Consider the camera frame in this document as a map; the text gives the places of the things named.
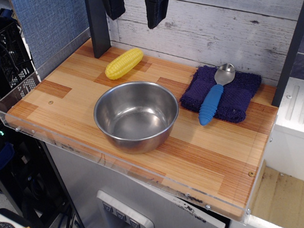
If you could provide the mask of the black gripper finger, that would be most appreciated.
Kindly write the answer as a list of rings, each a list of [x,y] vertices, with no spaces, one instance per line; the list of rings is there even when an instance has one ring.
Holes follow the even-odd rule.
[[[145,0],[148,28],[154,29],[167,15],[169,0]]]
[[[115,20],[125,13],[124,0],[108,0],[109,2],[109,16]]]

